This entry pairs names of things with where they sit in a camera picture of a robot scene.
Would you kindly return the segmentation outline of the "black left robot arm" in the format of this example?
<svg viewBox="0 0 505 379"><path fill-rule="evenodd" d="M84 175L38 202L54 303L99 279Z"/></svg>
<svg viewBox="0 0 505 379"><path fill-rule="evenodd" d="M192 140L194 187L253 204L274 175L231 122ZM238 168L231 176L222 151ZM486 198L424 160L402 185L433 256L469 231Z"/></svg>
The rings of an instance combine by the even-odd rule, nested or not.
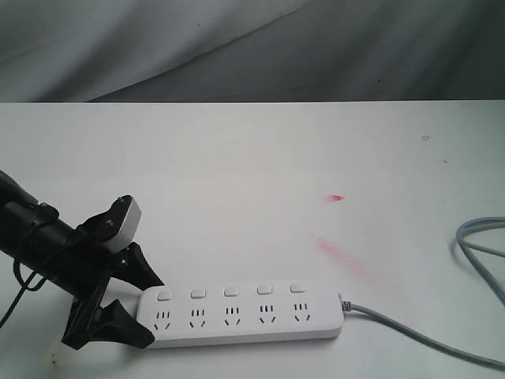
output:
<svg viewBox="0 0 505 379"><path fill-rule="evenodd" d="M163 285L134 236L141 210L131 195L72 228L56 208L1 174L1 251L13 258L20 292L37 291L47 281L73 297L62 342L75 350L89 342L146 348L153 333L119 300L101 302L112 279L145 291Z"/></svg>

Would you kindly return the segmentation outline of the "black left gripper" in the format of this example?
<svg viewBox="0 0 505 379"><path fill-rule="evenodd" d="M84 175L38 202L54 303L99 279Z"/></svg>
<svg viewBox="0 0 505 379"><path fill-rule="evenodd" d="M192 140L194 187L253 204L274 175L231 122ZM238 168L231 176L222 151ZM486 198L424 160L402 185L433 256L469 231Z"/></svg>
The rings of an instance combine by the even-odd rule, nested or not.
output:
<svg viewBox="0 0 505 379"><path fill-rule="evenodd" d="M72 245L57 255L63 273L56 284L73 296L62 342L79 350L90 342L114 342L146 348L153 333L137 322L118 301L101 306L111 277L145 291L164 282L147 262L139 244L118 253L99 244L96 232L102 216L93 216L75 230Z"/></svg>

